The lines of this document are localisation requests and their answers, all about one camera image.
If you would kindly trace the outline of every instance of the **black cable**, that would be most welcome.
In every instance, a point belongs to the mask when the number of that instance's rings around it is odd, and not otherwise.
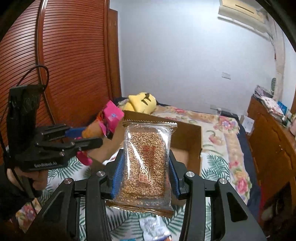
[[[34,205],[33,205],[32,201],[30,202],[30,204],[31,204],[31,206],[32,206],[32,208],[33,208],[33,211],[34,211],[35,215],[37,216],[37,215],[38,215],[38,213],[37,213],[37,211],[36,211],[36,209],[35,209],[35,207],[34,207]]]
[[[43,66],[43,65],[36,65],[36,66],[30,68],[30,69],[25,73],[25,75],[20,79],[20,81],[17,83],[16,87],[18,87],[18,86],[21,84],[21,82],[26,78],[26,76],[27,76],[29,73],[31,73],[31,72],[32,72],[34,69],[36,69],[36,68],[44,68],[44,69],[46,70],[47,80],[46,80],[45,87],[43,88],[43,92],[44,92],[44,91],[46,90],[47,86],[48,86],[48,83],[49,83],[49,70],[48,70],[48,68],[47,68],[46,66]],[[4,156],[7,156],[7,151],[6,151],[6,147],[5,147],[5,144],[4,144],[4,141],[3,141],[3,137],[2,137],[2,134],[1,134],[1,124],[2,124],[3,118],[4,118],[4,116],[5,116],[5,113],[6,113],[7,109],[8,109],[8,104],[9,104],[9,103],[7,102],[7,105],[6,105],[6,107],[5,107],[5,110],[4,110],[4,112],[3,112],[3,114],[2,114],[2,117],[1,117],[1,120],[0,120],[0,144],[1,144],[1,147],[2,147],[2,149],[3,149],[3,155],[4,155]],[[17,182],[19,183],[20,187],[23,189],[23,191],[25,191],[25,188],[24,188],[22,182],[20,181],[20,179],[18,178],[17,174],[15,173],[15,170],[12,168],[11,171],[12,171],[13,175],[15,176],[15,179],[16,179]],[[31,201],[30,203],[31,203],[31,206],[32,206],[32,209],[33,209],[35,215],[37,216],[37,212],[36,212],[36,209],[35,209],[35,207],[34,207],[32,201]]]
[[[15,173],[15,170],[14,170],[14,169],[11,169],[11,171],[12,171],[12,174],[15,176],[15,179],[16,179],[17,182],[19,183],[20,187],[22,188],[22,190],[25,191],[25,188],[24,188],[22,182],[20,181],[20,179],[18,178],[18,175]],[[38,213],[37,213],[37,211],[36,211],[36,209],[35,209],[35,207],[34,207],[32,201],[30,201],[30,204],[31,204],[31,206],[32,206],[32,209],[33,209],[35,215],[37,216]]]
[[[43,92],[46,90],[47,86],[48,86],[48,83],[49,83],[49,70],[46,66],[43,66],[43,65],[36,65],[32,68],[30,68],[26,73],[25,75],[20,79],[20,81],[17,83],[16,87],[18,87],[21,82],[26,78],[26,76],[31,73],[34,69],[36,68],[44,68],[46,70],[46,74],[47,74],[47,80],[46,80],[46,84],[45,84],[45,87],[43,88]],[[7,111],[7,108],[8,108],[8,103],[6,105],[6,108],[2,114],[2,117],[1,117],[1,120],[0,120],[0,128],[1,128],[1,124],[2,124],[2,121],[3,121],[3,118],[5,116],[5,113]],[[2,137],[2,134],[1,134],[1,129],[0,129],[0,144],[1,144],[1,147],[3,149],[3,153],[4,155],[6,156],[7,155],[7,151],[6,151],[6,147],[5,147],[5,144],[4,144],[4,141],[3,141],[3,137]]]

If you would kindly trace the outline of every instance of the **light switch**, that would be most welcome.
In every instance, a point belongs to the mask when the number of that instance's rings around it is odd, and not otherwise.
[[[231,80],[230,74],[222,72],[222,77]]]

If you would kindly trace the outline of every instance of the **human hand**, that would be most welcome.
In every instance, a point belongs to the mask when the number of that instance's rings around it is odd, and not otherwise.
[[[33,179],[33,188],[37,191],[43,190],[46,188],[47,185],[47,176],[48,176],[48,170],[47,171],[35,171],[35,172],[23,172],[20,168],[15,168],[15,173],[18,176],[23,176],[27,178]],[[8,180],[15,186],[17,186],[20,190],[23,191],[20,184],[16,180],[14,174],[12,173],[11,169],[7,169],[7,177]]]

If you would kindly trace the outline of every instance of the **bed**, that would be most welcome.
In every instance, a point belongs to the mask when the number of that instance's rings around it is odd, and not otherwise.
[[[122,100],[118,102],[118,105],[122,106],[125,102],[126,100]],[[178,109],[163,104],[158,104],[152,115],[201,126],[203,139],[201,176],[214,181],[221,177],[226,178],[247,204],[254,217],[257,218],[260,204],[260,188],[257,185],[256,172],[246,133],[244,128],[235,119]],[[117,153],[114,153],[104,164],[113,161],[116,155]],[[90,174],[90,167],[84,166],[76,158],[69,160],[69,166],[67,168],[50,170],[48,185],[43,191],[42,196],[38,198],[39,203],[36,200],[34,201],[37,210],[40,210],[41,206],[65,178],[72,177],[74,180],[81,180],[88,178]],[[205,240],[208,241],[210,240],[211,232],[210,200],[207,198],[205,202]],[[163,220],[172,233],[172,240],[178,240],[185,206],[175,205],[173,208],[173,218],[163,218]],[[107,216],[113,241],[130,238],[143,240],[143,232],[139,226],[139,219],[150,215],[150,213],[133,213],[107,207]],[[19,220],[20,226],[25,231],[34,218],[34,214],[30,210],[30,205],[23,207],[17,213],[16,217]],[[85,239],[85,199],[82,199],[80,240],[83,241]]]

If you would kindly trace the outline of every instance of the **pikachu plush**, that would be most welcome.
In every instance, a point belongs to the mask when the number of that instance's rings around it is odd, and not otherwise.
[[[123,110],[151,114],[156,108],[156,99],[149,93],[129,95]]]

